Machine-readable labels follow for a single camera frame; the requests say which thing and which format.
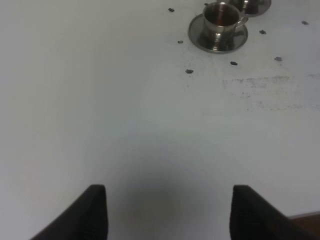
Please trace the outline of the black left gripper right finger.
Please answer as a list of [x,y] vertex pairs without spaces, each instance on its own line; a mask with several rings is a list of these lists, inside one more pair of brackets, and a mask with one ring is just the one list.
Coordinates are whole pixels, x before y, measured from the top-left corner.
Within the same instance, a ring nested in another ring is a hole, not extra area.
[[313,240],[248,185],[234,185],[229,218],[231,240]]

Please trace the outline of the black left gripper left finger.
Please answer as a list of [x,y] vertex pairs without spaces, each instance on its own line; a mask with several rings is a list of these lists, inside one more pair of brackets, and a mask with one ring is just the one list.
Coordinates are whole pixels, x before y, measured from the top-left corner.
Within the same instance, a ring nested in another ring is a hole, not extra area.
[[34,240],[106,240],[109,232],[106,188],[90,185]]

